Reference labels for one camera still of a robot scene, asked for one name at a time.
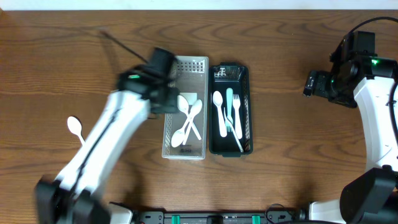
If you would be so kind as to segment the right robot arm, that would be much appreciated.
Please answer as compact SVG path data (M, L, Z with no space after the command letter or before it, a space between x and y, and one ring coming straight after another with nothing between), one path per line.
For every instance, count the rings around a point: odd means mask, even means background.
M328 223L397 223L397 62L358 56L330 72L312 70L303 94L358 108L366 142L364 174L340 198L310 204L310 220Z

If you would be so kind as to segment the white plastic fork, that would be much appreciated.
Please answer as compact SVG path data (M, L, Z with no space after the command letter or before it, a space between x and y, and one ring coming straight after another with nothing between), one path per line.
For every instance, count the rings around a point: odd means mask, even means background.
M230 129L231 129L231 132L232 132L232 134L233 134L233 136L234 136L234 138L235 138L236 144L237 144L237 146L238 146L240 152L244 152L243 147L242 147L242 145L241 145L241 143L240 143L240 140L238 139L238 136L237 136L237 134L236 134L236 131L235 131L234 128L233 128L233 124L232 124L231 121L227 118L225 108L223 108L223 116L224 116L224 119L225 119L225 121L227 122L228 126L229 126Z

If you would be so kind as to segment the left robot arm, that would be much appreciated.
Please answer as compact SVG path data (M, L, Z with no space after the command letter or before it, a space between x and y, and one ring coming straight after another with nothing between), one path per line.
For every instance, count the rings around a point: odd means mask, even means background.
M103 190L131 136L151 113L177 112L168 75L122 74L116 90L73 159L53 182L35 187L39 223L132 223L132 210L102 204Z

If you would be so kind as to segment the pink-white plastic fork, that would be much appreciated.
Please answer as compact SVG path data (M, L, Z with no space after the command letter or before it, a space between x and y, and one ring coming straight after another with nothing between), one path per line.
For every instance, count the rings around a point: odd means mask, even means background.
M241 126L241 119L239 114L239 109L241 106L241 101L238 94L233 95L233 108L234 108L234 130L238 139L243 137L242 126Z

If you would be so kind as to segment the white plastic spoon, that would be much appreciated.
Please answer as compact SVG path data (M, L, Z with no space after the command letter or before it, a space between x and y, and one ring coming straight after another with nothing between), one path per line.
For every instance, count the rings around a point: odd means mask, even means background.
M190 130L193 126L194 117L201 111L202 106L203 106L202 100L196 100L196 102L194 102L194 104L191 107L188 128L187 128L187 131L185 133L185 138L182 143L183 145L186 145L187 139L190 134Z
M171 138L171 146L172 147L177 147L177 146L181 145L181 143L185 137L185 128L188 123L189 123L189 119L187 118L185 120L183 126L180 129L176 130L176 132L173 133L172 138Z
M178 95L178 109L181 112L183 112L188 118L188 116L189 116L189 113L188 113L189 104L186 101L186 99L184 97L182 97L181 95ZM192 124L192 128L193 128L193 131L194 131L195 135L197 136L198 140L201 140L201 136L200 136L200 133L197 130L196 125Z
M68 126L68 129L70 130L70 132L72 134L76 135L79 138L81 144L84 145L85 140L82 136L83 126L82 126L80 120L75 116L69 116L67 118L67 126Z

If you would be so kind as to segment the light green plastic fork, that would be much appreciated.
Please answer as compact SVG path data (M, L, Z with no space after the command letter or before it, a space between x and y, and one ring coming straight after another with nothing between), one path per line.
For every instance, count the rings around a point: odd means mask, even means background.
M233 107L233 89L232 88L227 88L226 89L226 101L227 101L227 118L233 123L232 119L232 107Z

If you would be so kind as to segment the pink plastic spoon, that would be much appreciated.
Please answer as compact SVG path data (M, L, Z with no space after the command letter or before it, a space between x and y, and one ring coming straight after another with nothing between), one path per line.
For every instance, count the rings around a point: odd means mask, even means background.
M221 93L219 91L215 91L213 93L213 103L215 104L218 112L218 123L219 123L219 130L220 130L220 136L222 138L225 138L227 136L227 130L225 126L225 121L223 117L223 113L221 111L221 105L223 104L223 97L221 96Z

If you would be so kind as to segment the black plastic basket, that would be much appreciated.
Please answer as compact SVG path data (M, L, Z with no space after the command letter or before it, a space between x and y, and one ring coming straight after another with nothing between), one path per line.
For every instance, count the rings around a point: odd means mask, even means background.
M208 110L208 124L209 124L209 150L213 154L221 155L223 157L240 157L248 155L253 151L252 140L252 119L251 119L251 97L249 88L249 70L244 65L234 62L222 62L219 65L214 65L209 68L209 103ZM226 89L232 88L233 94L238 94L241 106L239 109L243 137L240 143L244 152L240 152L232 132L228 132L225 138L220 136L218 112L213 103L213 93L219 91L223 97L223 104L221 111L225 108L226 115L227 101ZM232 107L233 128L234 122L234 108Z

